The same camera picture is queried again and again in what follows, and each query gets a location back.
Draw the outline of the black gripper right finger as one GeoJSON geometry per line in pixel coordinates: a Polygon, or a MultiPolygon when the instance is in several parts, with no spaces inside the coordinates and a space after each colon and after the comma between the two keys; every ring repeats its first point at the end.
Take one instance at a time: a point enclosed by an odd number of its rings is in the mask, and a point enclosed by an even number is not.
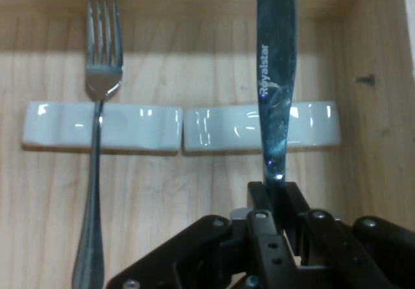
{"type": "Polygon", "coordinates": [[[312,209],[297,184],[285,186],[283,219],[306,266],[325,265],[353,288],[413,288],[414,232],[376,216],[347,225],[312,209]]]}

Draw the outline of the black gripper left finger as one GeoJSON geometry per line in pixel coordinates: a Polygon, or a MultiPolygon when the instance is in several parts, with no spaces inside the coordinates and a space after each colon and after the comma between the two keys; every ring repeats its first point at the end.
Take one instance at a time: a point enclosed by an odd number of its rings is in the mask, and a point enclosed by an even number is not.
{"type": "Polygon", "coordinates": [[[292,215],[286,183],[274,205],[261,182],[250,182],[251,209],[240,218],[204,216],[110,279],[107,288],[226,288],[233,275],[259,277],[262,288],[289,283],[296,263],[283,230],[292,215]]]}

